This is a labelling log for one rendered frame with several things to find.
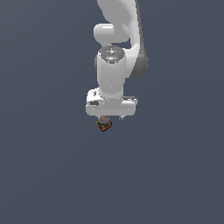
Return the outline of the small multicoloured object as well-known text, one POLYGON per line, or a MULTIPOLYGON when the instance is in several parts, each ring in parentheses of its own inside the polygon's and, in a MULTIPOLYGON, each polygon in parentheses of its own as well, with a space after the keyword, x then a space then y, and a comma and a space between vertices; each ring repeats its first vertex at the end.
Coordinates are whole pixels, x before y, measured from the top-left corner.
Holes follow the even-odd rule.
POLYGON ((102 132, 107 131, 112 126, 112 122, 110 120, 108 120, 105 123, 102 123, 99 120, 96 120, 96 124, 102 132))

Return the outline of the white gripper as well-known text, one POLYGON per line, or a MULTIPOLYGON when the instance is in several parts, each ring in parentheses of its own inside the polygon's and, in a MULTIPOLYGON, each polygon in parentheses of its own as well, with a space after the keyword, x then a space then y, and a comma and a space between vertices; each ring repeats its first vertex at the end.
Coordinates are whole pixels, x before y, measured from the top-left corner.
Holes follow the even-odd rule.
POLYGON ((99 88, 90 89, 87 93, 86 112, 90 116, 100 116, 99 123, 107 123, 108 116, 133 116, 136 112, 138 100, 135 96, 118 96, 109 99, 99 94, 99 88))

